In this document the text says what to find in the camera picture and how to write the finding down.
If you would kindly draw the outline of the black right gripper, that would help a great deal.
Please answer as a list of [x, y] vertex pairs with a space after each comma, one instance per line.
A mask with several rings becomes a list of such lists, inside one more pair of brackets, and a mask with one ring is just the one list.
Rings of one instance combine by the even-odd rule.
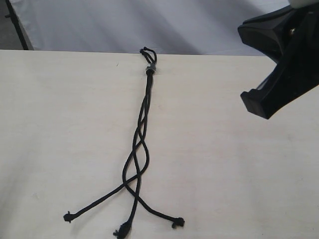
[[291, 0], [279, 10], [244, 21], [245, 45], [276, 63], [260, 85], [240, 97], [248, 112], [269, 119], [319, 84], [319, 2]]

